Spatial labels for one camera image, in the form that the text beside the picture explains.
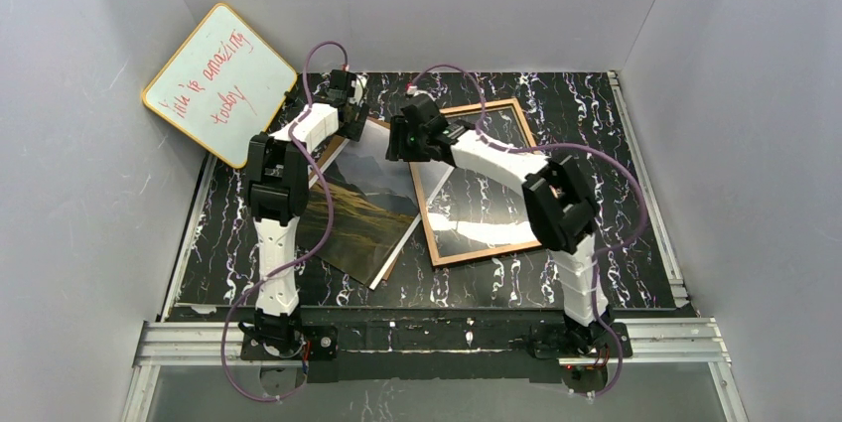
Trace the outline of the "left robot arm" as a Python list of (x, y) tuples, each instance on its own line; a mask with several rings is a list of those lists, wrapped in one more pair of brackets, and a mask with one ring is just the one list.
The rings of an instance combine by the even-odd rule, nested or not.
[(360, 139), (369, 107), (367, 78), (333, 70), (325, 92), (282, 129), (252, 137), (246, 165), (246, 202), (255, 222), (260, 283), (252, 323), (240, 328), (258, 339), (289, 341), (299, 305), (294, 267), (296, 232), (309, 202), (312, 152), (334, 136)]

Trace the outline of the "brown backing board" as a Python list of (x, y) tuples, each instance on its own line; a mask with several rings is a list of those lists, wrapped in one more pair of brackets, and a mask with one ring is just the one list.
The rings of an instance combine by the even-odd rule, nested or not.
[(404, 235), (384, 205), (394, 195), (386, 185), (388, 137), (389, 125), (370, 118), (358, 142), (336, 135), (318, 160), (318, 169), (336, 186), (333, 232), (320, 256), (369, 289), (386, 277)]

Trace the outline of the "wooden picture frame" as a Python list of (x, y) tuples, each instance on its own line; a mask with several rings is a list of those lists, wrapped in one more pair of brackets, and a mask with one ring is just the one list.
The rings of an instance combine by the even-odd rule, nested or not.
[[(442, 109), (442, 113), (451, 122), (457, 120), (464, 120), (474, 123), (480, 117), (481, 106), (479, 104), (456, 106), (452, 108)], [(489, 102), (486, 107), (486, 113), (486, 132), (488, 136), (492, 137), (493, 139), (502, 141), (504, 143), (510, 143), (515, 147), (531, 147), (536, 145), (529, 123), (521, 108), (520, 103), (516, 98)], [(476, 252), (471, 258), (451, 257), (440, 259), (438, 257), (436, 248), (434, 247), (434, 241), (432, 236), (429, 235), (425, 230), (425, 222), (423, 221), (423, 218), (425, 216), (426, 204), (425, 201), (416, 191), (417, 180), (413, 176), (411, 168), (410, 171), (415, 187), (416, 197), (418, 198), (419, 204), (424, 204), (424, 207), (420, 210), (420, 221), (424, 230), (425, 240), (428, 246), (428, 250), (430, 252), (431, 261), (434, 266), (464, 263), (472, 260), (504, 255), (519, 250), (534, 249), (540, 246), (540, 243), (533, 236), (535, 239), (534, 243), (518, 244), (506, 252), (503, 252), (501, 251), (501, 249), (496, 248), (492, 250)]]

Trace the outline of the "clear acrylic sheet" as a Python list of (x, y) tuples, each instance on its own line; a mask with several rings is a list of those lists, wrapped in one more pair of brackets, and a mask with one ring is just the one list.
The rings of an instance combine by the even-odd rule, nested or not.
[(532, 244), (522, 196), (476, 172), (441, 162), (410, 166), (425, 201), (423, 221), (438, 257), (471, 258), (474, 253)]

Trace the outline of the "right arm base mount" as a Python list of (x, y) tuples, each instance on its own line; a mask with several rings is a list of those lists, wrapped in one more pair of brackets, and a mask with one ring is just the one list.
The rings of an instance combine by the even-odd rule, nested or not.
[(598, 356), (617, 358), (633, 355), (631, 336), (624, 324), (611, 324), (611, 334), (595, 323), (587, 328), (568, 328), (564, 324), (532, 326), (524, 342), (537, 359), (584, 357), (594, 362)]

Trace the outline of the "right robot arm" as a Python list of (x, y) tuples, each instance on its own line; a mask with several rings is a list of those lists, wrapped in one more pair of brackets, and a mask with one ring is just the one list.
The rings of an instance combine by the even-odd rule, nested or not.
[(572, 157), (517, 148), (489, 137), (478, 122), (450, 121), (425, 94), (411, 97), (389, 127), (387, 160), (446, 163), (520, 195), (532, 234), (558, 268), (565, 316), (582, 327), (596, 323), (608, 306), (594, 261), (599, 207)]

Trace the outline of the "landscape photo print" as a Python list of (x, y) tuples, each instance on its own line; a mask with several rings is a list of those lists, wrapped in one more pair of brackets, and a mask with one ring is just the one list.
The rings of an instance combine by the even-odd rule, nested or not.
[(317, 164), (334, 223), (317, 256), (369, 289), (409, 260), (432, 266), (410, 164), (385, 158), (389, 124), (368, 119), (359, 140), (335, 135)]

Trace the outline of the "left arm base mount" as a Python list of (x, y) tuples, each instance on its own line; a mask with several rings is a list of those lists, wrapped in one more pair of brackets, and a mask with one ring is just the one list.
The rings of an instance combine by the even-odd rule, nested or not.
[(332, 360), (338, 355), (338, 330), (330, 326), (297, 327), (284, 337), (259, 333), (240, 323), (243, 334), (239, 357), (246, 361)]

